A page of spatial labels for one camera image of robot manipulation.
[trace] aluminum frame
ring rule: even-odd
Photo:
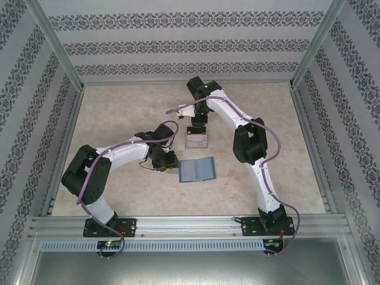
[[[295,215],[289,215],[297,223]],[[235,217],[242,216],[173,216],[133,217],[137,219],[135,237],[129,240],[252,240],[274,236],[243,236]],[[39,252],[44,241],[107,240],[83,237],[88,217],[34,217],[27,236],[26,247],[13,285],[31,284]],[[302,214],[296,238],[336,238],[351,284],[367,285],[363,265],[354,243],[345,214]]]
[[[45,14],[40,1],[25,0],[25,4],[36,20],[42,33],[45,35],[45,38],[49,42],[54,53],[57,55],[59,62],[62,64],[71,82],[77,89],[81,89],[83,87],[83,82],[78,74],[78,71],[75,69],[74,64],[72,64],[69,55],[67,54],[63,44],[61,43],[59,37],[56,34],[56,31],[53,28],[52,23],[49,21],[49,18]]]
[[[308,49],[302,57],[296,72],[294,73],[294,76],[292,78],[293,87],[297,87],[302,81],[302,78],[308,70],[311,62],[313,61],[314,56],[321,47],[322,42],[325,40],[329,29],[333,25],[335,19],[338,17],[340,10],[342,9],[345,3],[346,0],[332,0],[330,7],[328,8],[325,16],[323,17],[321,24],[319,25],[316,33],[314,34],[314,37],[311,40]]]

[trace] mounting plate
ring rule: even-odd
[[[293,236],[295,226],[291,217],[286,217],[284,222],[276,228],[267,232],[260,223],[260,217],[239,217],[235,221],[241,224],[243,236],[280,236],[281,228],[284,230],[284,236]]]
[[[134,238],[137,220],[135,218],[118,218],[115,229],[125,238]],[[92,218],[84,223],[83,236],[85,238],[117,238],[118,235],[102,226],[99,226]]]

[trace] patterned wallpaper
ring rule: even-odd
[[[22,0],[0,1],[0,284],[45,203],[74,89]]]
[[[44,0],[85,83],[292,78],[331,0]]]
[[[335,204],[380,284],[380,1],[349,0],[299,86]]]

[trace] beige marble floor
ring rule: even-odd
[[[301,213],[324,213],[287,84],[224,84],[222,87],[245,113],[261,117],[280,137],[282,152],[269,163],[279,197]],[[257,214],[252,179],[232,152],[233,131],[216,113],[209,116],[208,149],[185,150],[185,127],[191,124],[190,119],[178,120],[174,114],[165,115],[165,111],[191,101],[185,85],[87,87],[66,167],[84,144],[114,145],[174,119],[180,125],[173,148],[178,159],[213,156],[217,179],[179,183],[178,175],[145,170],[139,167],[138,161],[133,161],[116,169],[108,178],[104,193],[113,209],[123,216]],[[273,154],[277,146],[270,134],[268,145],[269,155]],[[85,216],[75,200],[61,186],[53,216]]]

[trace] wire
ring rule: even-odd
[[[100,258],[106,258],[108,260],[112,259],[112,258],[115,258],[117,257],[119,254],[121,254],[121,252],[123,251],[124,247],[125,247],[125,239],[123,237],[123,234],[118,232],[117,230],[114,230],[113,228],[107,226],[106,224],[102,223],[101,221],[99,221],[97,218],[95,218],[92,213],[90,212],[90,210],[82,203],[82,197],[86,191],[86,187],[87,187],[87,184],[90,180],[90,177],[91,177],[91,174],[92,172],[94,171],[94,168],[97,164],[97,162],[105,155],[107,154],[108,152],[118,148],[118,147],[123,147],[125,145],[129,145],[129,144],[133,144],[133,143],[163,143],[164,141],[168,141],[168,140],[171,140],[172,138],[174,139],[174,137],[176,136],[176,134],[178,133],[179,131],[179,125],[176,121],[173,121],[173,120],[168,120],[168,121],[165,121],[163,122],[163,124],[166,124],[166,123],[173,123],[176,125],[177,129],[176,131],[169,137],[167,138],[163,138],[162,140],[137,140],[137,141],[125,141],[125,142],[122,142],[120,144],[117,144],[117,145],[114,145],[113,147],[110,147],[109,149],[105,150],[104,152],[100,153],[95,159],[94,159],[94,162],[93,164],[91,165],[90,169],[88,170],[88,173],[84,179],[84,183],[83,183],[83,186],[82,186],[82,189],[81,189],[81,192],[79,193],[79,196],[78,196],[78,199],[77,199],[77,205],[80,205],[82,206],[83,210],[97,223],[99,224],[100,226],[104,227],[105,229],[107,230],[110,230],[111,232],[113,233],[116,233],[118,236],[120,236],[120,241],[122,242],[122,246],[120,247],[119,251],[117,251],[114,255],[112,256],[108,256],[108,257],[105,257],[102,255],[102,252],[103,252],[103,249],[100,250],[99,252],[99,255],[100,255]]]
[[[281,201],[279,198],[277,198],[276,195],[274,195],[273,191],[270,189],[269,187],[269,184],[268,184],[268,181],[267,181],[267,178],[265,177],[265,164],[267,164],[268,162],[270,162],[271,160],[274,160],[279,154],[280,154],[280,151],[281,151],[281,142],[280,142],[280,139],[278,138],[278,136],[276,135],[276,133],[274,131],[272,131],[271,129],[269,129],[267,126],[265,125],[262,125],[258,122],[255,122],[253,120],[250,120],[250,119],[247,119],[246,117],[244,117],[243,114],[241,114],[236,108],[235,106],[228,100],[226,100],[225,98],[223,97],[218,97],[218,96],[208,96],[208,97],[205,97],[205,98],[201,98],[201,99],[198,99],[192,103],[189,103],[189,104],[186,104],[186,105],[183,105],[181,107],[178,107],[176,109],[172,109],[172,110],[169,110],[166,112],[166,114],[171,114],[171,113],[174,113],[174,112],[178,112],[179,110],[183,109],[183,108],[186,108],[188,106],[192,106],[198,102],[201,102],[201,101],[205,101],[205,100],[210,100],[210,99],[216,99],[216,100],[222,100],[224,102],[226,102],[227,105],[229,105],[231,107],[231,109],[244,121],[246,122],[249,122],[250,124],[253,124],[253,125],[256,125],[256,126],[259,126],[260,128],[263,128],[265,129],[266,131],[270,132],[271,135],[275,138],[276,142],[277,142],[277,151],[276,153],[271,156],[269,159],[265,159],[262,161],[262,163],[260,164],[260,168],[261,168],[261,173],[262,173],[262,177],[264,178],[264,184],[265,186],[267,187],[267,190],[269,192],[269,194],[271,194],[271,196],[277,201],[279,202],[280,204],[283,204],[284,206],[288,207],[288,208],[291,208],[293,211],[296,212],[296,215],[297,215],[297,226],[296,226],[296,229],[294,230],[294,234],[292,236],[292,238],[290,239],[289,243],[287,244],[286,248],[284,248],[280,253],[282,254],[289,246],[290,244],[294,241],[296,235],[297,235],[297,232],[299,230],[299,226],[300,226],[300,221],[301,221],[301,216],[298,212],[298,210],[296,208],[294,208],[294,206],[288,204],[288,203],[285,203],[283,201]]]
[[[145,168],[145,169],[148,169],[148,170],[153,170],[153,171],[155,171],[155,169],[153,169],[153,168],[147,168],[147,167],[141,165],[142,163],[146,162],[147,160],[148,160],[148,156],[146,156],[145,159],[144,159],[143,161],[139,162],[139,165],[140,165],[142,168]]]
[[[268,248],[265,248],[263,251],[264,251],[264,253],[265,253],[265,252],[268,252],[268,258],[269,258],[269,252],[270,252],[271,254],[274,254],[275,257],[277,257],[277,255],[278,255],[278,253],[277,253],[276,251],[273,251],[273,250],[268,249]]]

